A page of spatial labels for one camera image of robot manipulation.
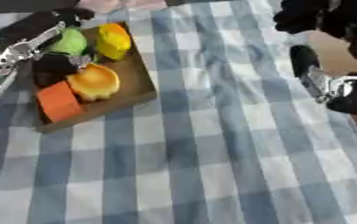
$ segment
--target orange cube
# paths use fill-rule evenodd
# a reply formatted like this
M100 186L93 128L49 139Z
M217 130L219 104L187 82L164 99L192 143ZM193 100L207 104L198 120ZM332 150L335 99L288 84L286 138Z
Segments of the orange cube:
M37 92L37 98L46 116L58 122L83 112L68 84L63 80Z

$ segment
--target green toy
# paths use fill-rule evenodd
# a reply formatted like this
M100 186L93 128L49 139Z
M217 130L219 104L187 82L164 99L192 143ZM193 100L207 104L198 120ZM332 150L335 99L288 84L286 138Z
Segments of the green toy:
M76 28L66 28L62 33L62 39L54 43L49 52L69 53L79 56L88 46L85 36Z

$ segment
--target blue checkered cloth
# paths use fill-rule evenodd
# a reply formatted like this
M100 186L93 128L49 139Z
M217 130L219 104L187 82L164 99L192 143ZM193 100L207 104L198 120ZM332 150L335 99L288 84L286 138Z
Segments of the blue checkered cloth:
M159 97L52 134L19 77L0 101L0 223L357 224L357 128L293 78L272 12L99 16L129 20Z

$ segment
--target yellow toy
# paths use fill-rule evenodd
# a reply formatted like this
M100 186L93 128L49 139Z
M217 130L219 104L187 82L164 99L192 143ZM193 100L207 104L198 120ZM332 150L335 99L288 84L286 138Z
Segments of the yellow toy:
M100 25L97 38L99 53L112 60L120 60L130 48L130 35L119 24Z

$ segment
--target toy food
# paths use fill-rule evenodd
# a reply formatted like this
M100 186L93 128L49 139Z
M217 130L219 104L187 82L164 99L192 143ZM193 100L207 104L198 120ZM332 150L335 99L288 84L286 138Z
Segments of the toy food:
M100 25L97 37L99 53L112 60L120 60L130 48L130 35L119 24Z
M88 64L77 74L68 75L66 78L71 89L88 102L108 99L120 88L117 74L110 68L95 63Z
M46 116L58 122L82 112L81 105L65 81L37 92L37 98Z
M54 43L49 51L56 53L69 53L79 56L88 46L85 36L76 28L66 28L62 33L62 38Z

